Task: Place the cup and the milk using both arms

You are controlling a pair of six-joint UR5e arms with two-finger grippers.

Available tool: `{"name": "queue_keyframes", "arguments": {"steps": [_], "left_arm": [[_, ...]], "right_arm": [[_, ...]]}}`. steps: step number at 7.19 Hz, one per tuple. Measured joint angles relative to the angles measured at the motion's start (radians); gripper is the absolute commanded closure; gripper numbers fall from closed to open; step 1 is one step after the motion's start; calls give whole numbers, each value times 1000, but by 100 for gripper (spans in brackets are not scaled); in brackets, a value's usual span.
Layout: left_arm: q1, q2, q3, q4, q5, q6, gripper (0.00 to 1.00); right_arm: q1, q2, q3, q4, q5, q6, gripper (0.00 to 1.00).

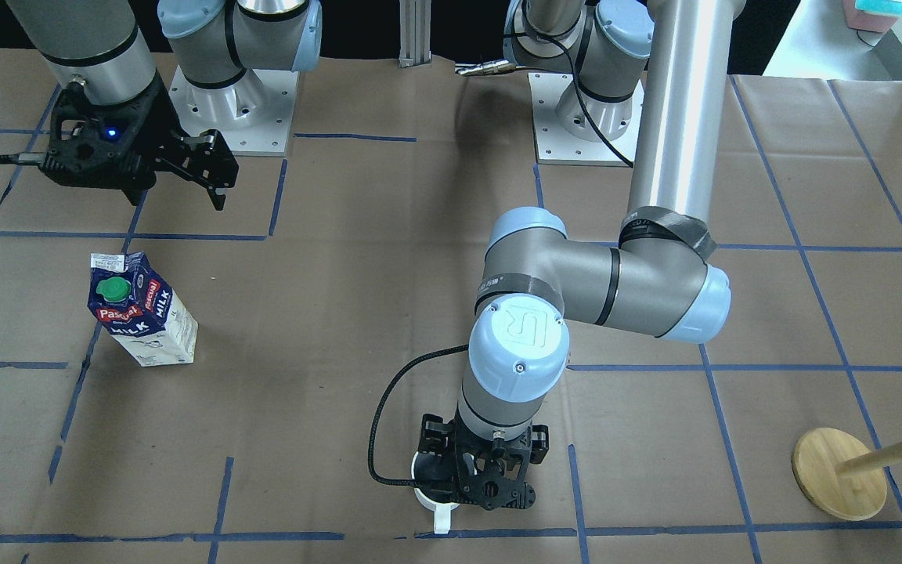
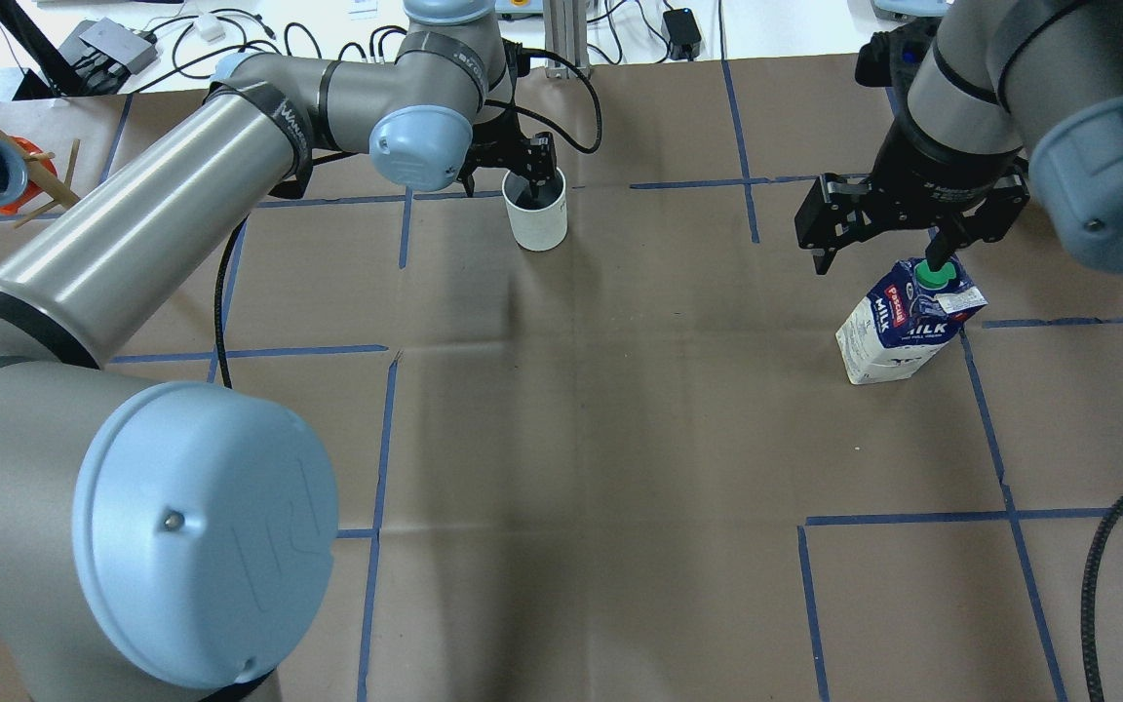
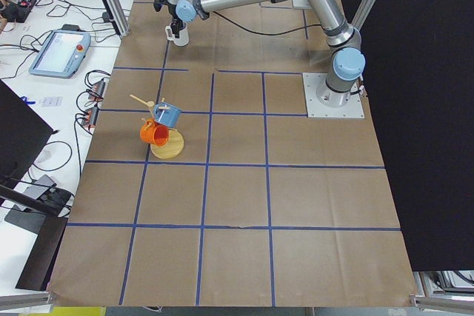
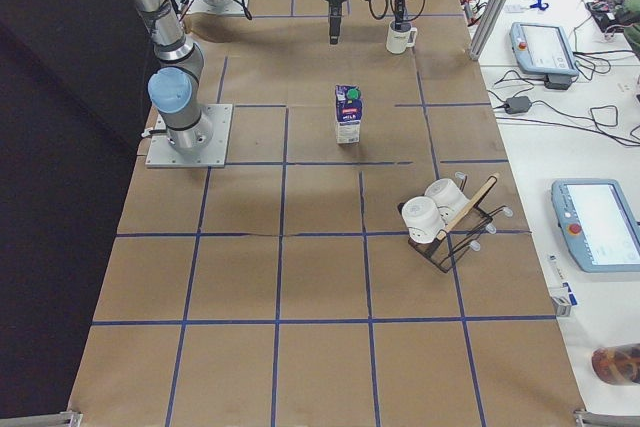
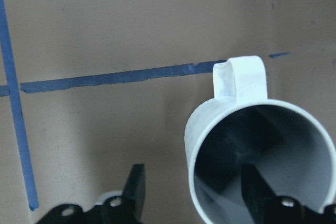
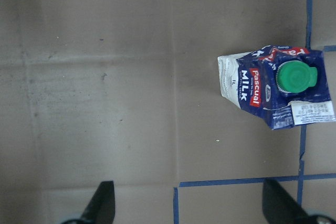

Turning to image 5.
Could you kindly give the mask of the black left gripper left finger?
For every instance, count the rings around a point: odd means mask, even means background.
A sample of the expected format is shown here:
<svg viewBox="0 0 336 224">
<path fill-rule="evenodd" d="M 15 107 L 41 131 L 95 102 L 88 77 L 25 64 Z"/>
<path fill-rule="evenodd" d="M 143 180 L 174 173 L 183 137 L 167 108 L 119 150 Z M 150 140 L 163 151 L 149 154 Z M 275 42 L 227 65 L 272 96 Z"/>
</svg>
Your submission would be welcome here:
<svg viewBox="0 0 336 224">
<path fill-rule="evenodd" d="M 129 173 L 122 196 L 131 208 L 136 221 L 141 221 L 145 202 L 145 165 L 134 164 Z"/>
</svg>

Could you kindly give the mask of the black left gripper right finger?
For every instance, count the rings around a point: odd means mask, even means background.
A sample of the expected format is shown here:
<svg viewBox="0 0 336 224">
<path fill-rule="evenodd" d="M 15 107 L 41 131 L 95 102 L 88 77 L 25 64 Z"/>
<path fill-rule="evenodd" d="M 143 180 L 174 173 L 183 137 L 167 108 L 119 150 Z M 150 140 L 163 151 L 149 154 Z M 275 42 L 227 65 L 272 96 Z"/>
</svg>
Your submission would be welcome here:
<svg viewBox="0 0 336 224">
<path fill-rule="evenodd" d="M 241 167 L 241 195 L 254 223 L 265 223 L 266 201 L 276 196 L 255 165 Z"/>
</svg>

